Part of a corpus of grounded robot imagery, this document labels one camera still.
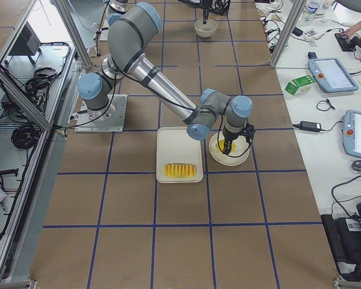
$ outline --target grid floor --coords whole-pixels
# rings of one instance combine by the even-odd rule
[[[146,54],[167,78],[196,104],[207,87],[252,99],[250,157],[218,164],[206,150],[212,133],[201,182],[158,183],[156,132],[184,124],[124,79],[123,134],[69,133],[31,277],[43,289],[332,288],[336,270],[254,2],[211,13],[209,39],[195,34],[201,9],[148,2],[164,29]]]

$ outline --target white cable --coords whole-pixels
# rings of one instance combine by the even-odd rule
[[[267,4],[265,9],[266,11],[274,11],[281,9],[283,5],[283,0],[270,0],[270,4]]]

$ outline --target metal base plate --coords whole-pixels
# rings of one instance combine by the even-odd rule
[[[127,109],[128,95],[115,95],[113,99],[113,105],[116,107],[116,112],[112,114],[106,120],[101,122],[90,122],[91,119],[87,113],[80,114],[75,128],[77,133],[101,133],[101,132],[123,132],[125,124],[125,116]],[[86,110],[87,106],[83,102],[81,110]]]

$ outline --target person's hand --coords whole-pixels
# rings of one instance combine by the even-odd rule
[[[350,36],[348,35],[348,30],[344,30],[344,31],[337,33],[337,37],[339,37],[341,39],[349,39]]]

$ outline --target water bottle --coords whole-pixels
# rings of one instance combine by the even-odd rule
[[[303,25],[310,25],[314,19],[314,15],[317,13],[320,8],[322,1],[319,0],[310,0],[309,4],[304,10],[302,23]]]
[[[333,5],[333,0],[324,0],[324,2],[322,3],[322,10],[328,10],[332,5]]]

